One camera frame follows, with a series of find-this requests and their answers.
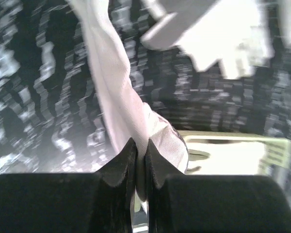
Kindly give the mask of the white glove green fingertips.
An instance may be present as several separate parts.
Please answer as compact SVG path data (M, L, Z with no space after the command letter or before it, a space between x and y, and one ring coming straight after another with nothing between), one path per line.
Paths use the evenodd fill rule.
M88 64L113 149L120 152L129 139L136 143L136 191L145 201L148 142L152 141L159 153L181 172L188 165L187 147L177 130L152 111L133 89L129 59L109 19L108 1L72 0L70 5L81 21Z

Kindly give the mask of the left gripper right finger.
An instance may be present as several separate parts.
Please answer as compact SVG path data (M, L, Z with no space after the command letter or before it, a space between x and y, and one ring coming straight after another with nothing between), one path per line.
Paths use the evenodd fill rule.
M291 233L291 208L261 175L185 175L153 142L145 155L151 233Z

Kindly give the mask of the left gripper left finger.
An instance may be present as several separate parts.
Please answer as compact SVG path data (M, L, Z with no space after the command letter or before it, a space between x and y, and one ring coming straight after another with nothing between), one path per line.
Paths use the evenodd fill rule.
M0 233L130 233L136 145L94 173L0 175Z

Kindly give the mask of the white glove with grey band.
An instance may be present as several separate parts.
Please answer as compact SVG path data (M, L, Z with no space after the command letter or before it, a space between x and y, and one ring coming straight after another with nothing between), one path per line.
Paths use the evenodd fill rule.
M145 0L155 24L142 36L152 50L179 48L196 71L219 63L226 79L250 77L273 57L259 0Z

